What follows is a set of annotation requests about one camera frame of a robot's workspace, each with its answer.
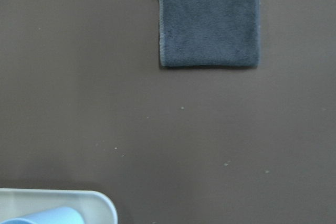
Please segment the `cream rabbit tray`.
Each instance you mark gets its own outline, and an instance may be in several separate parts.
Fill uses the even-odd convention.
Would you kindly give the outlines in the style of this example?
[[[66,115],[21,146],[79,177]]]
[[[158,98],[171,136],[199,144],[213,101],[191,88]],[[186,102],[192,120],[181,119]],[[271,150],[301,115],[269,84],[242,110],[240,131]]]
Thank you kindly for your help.
[[[77,210],[85,223],[118,223],[117,210],[104,194],[87,190],[1,189],[1,223],[58,207]]]

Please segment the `blue cup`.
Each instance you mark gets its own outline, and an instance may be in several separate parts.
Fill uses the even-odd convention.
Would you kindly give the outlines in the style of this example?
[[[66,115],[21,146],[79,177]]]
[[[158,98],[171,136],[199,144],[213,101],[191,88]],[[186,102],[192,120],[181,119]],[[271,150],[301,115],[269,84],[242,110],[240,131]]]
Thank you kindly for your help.
[[[7,219],[3,224],[83,224],[82,215],[70,207],[58,207],[33,214]]]

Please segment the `grey folded cloth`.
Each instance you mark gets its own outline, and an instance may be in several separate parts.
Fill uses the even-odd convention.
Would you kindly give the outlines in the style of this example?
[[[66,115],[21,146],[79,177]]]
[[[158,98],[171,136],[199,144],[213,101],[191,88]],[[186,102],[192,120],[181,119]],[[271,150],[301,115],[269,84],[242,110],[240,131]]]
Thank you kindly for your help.
[[[158,0],[163,67],[256,67],[260,0]]]

